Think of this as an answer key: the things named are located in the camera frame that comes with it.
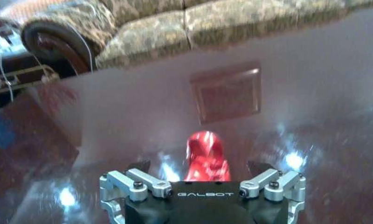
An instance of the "cable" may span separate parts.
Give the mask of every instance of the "cable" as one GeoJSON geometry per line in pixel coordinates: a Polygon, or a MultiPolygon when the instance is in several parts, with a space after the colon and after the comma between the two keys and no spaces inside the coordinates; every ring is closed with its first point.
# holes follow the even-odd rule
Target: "cable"
{"type": "Polygon", "coordinates": [[[4,80],[6,80],[6,84],[8,85],[11,101],[14,102],[14,92],[12,92],[11,82],[8,81],[7,75],[6,75],[6,73],[4,73],[2,55],[0,55],[0,70],[2,70],[2,75],[3,75],[3,77],[4,77],[4,80]]]}
{"type": "Polygon", "coordinates": [[[68,26],[74,29],[74,31],[76,32],[76,34],[79,35],[80,39],[83,40],[83,43],[86,45],[86,48],[88,50],[88,55],[90,55],[90,64],[91,64],[91,72],[94,72],[94,55],[92,55],[92,51],[90,50],[90,47],[88,47],[88,44],[86,42],[86,39],[83,38],[82,34],[79,33],[79,31],[76,30],[76,28],[68,24],[68,26]]]}

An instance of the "sofa arm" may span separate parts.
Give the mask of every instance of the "sofa arm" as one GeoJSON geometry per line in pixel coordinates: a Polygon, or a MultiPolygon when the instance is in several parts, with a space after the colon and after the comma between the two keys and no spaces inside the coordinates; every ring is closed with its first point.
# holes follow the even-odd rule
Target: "sofa arm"
{"type": "Polygon", "coordinates": [[[36,56],[47,60],[66,58],[76,72],[84,73],[92,69],[90,50],[95,58],[116,30],[106,5],[99,0],[76,0],[31,17],[22,27],[22,39],[36,56]]]}

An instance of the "brown table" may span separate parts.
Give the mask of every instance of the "brown table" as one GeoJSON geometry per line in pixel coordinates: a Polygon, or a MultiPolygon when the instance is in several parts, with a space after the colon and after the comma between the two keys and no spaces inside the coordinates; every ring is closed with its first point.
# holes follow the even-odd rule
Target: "brown table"
{"type": "Polygon", "coordinates": [[[251,178],[248,161],[304,173],[300,223],[372,224],[373,10],[224,51],[31,88],[0,124],[12,136],[0,139],[11,167],[0,173],[19,177],[0,185],[0,223],[107,223],[99,176],[151,159],[152,175],[166,178],[167,164],[183,179],[187,139],[211,130],[234,180],[251,178]]]}

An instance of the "sofa cushion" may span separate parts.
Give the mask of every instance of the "sofa cushion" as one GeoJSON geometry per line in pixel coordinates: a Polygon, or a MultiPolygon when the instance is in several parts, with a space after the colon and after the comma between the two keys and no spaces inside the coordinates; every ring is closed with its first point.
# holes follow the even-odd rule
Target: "sofa cushion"
{"type": "Polygon", "coordinates": [[[184,5],[187,8],[192,7],[192,6],[198,6],[203,3],[211,2],[215,0],[184,0],[184,5]]]}
{"type": "Polygon", "coordinates": [[[28,19],[22,27],[23,33],[39,22],[58,24],[71,32],[75,28],[98,52],[104,49],[118,31],[115,17],[99,0],[79,0],[52,6],[28,19]]]}
{"type": "Polygon", "coordinates": [[[220,0],[187,9],[192,47],[222,45],[296,26],[298,10],[279,0],[220,0]]]}
{"type": "Polygon", "coordinates": [[[183,10],[183,0],[100,0],[112,11],[116,25],[159,13],[183,10]]]}
{"type": "Polygon", "coordinates": [[[220,0],[187,9],[194,48],[315,26],[372,6],[373,0],[220,0]]]}
{"type": "Polygon", "coordinates": [[[98,68],[128,67],[190,50],[184,12],[127,23],[96,58],[98,68]]]}

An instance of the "sofa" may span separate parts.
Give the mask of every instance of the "sofa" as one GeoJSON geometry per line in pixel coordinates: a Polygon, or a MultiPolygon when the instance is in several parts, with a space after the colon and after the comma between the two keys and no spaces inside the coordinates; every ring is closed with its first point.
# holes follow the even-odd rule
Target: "sofa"
{"type": "Polygon", "coordinates": [[[83,73],[223,49],[370,7],[373,0],[76,0],[32,16],[22,38],[38,56],[66,58],[83,73]]]}

